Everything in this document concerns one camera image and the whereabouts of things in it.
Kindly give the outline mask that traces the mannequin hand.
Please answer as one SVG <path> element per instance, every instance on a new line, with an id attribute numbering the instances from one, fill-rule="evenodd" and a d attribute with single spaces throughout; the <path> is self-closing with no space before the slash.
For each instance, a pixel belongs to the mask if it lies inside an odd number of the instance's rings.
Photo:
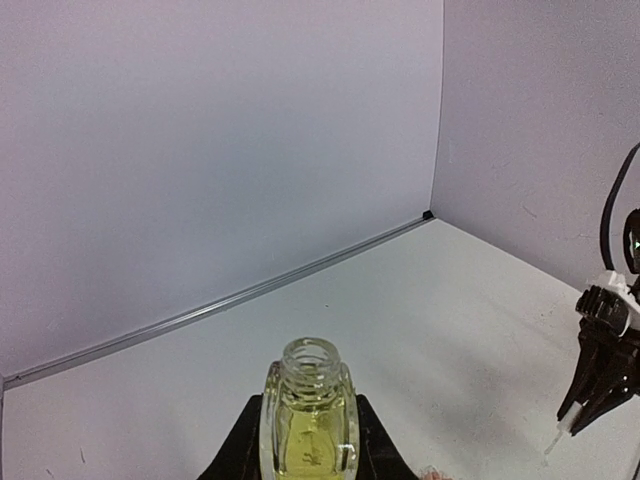
<path id="1" fill-rule="evenodd" d="M 437 469 L 436 467 L 429 465 L 424 468 L 419 474 L 420 480 L 452 480 L 445 472 Z"/>

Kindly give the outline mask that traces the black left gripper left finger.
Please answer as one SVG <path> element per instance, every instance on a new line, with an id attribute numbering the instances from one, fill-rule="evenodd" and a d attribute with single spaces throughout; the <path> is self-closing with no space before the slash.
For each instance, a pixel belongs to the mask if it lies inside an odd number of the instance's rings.
<path id="1" fill-rule="evenodd" d="M 259 426 L 262 396 L 249 398 L 238 419 L 198 480 L 260 480 Z"/>

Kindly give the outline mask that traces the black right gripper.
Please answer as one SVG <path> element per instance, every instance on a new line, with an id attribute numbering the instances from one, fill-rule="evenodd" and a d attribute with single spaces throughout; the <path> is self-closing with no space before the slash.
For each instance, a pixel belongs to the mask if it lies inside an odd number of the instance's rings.
<path id="1" fill-rule="evenodd" d="M 581 406 L 571 436 L 639 393 L 638 333 L 617 337 L 603 325 L 583 319 L 578 340 L 573 380 L 557 412 L 557 419 L 563 420 L 575 403 Z"/>

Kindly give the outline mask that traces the yellow nail polish bottle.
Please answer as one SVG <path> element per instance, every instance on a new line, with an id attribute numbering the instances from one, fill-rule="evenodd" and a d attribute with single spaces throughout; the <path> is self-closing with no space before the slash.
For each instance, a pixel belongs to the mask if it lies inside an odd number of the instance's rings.
<path id="1" fill-rule="evenodd" d="M 264 479 L 354 479 L 360 453 L 356 393 L 329 341 L 287 344 L 266 377 L 259 422 Z"/>

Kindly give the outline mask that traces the white nail polish cap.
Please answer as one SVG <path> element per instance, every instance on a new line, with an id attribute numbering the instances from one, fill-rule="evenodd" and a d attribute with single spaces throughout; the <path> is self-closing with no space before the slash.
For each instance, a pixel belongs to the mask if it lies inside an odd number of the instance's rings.
<path id="1" fill-rule="evenodd" d="M 570 408 L 567 410 L 566 414 L 558 421 L 558 423 L 556 425 L 557 433 L 556 433 L 555 437 L 553 438 L 553 440 L 551 441 L 551 443 L 548 445 L 548 447 L 544 450 L 543 455 L 545 457 L 550 455 L 551 452 L 553 451 L 554 447 L 558 444 L 558 442 L 565 435 L 568 435 L 570 433 L 570 430 L 571 430 L 576 418 L 581 413 L 581 410 L 582 410 L 582 405 L 580 403 L 578 403 L 578 402 L 574 402 L 570 406 Z"/>

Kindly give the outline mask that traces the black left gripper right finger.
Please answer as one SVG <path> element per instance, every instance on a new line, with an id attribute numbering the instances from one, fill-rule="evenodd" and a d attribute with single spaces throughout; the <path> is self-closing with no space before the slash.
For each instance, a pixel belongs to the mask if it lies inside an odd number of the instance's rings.
<path id="1" fill-rule="evenodd" d="M 359 460 L 356 480 L 418 480 L 364 394 L 357 394 Z"/>

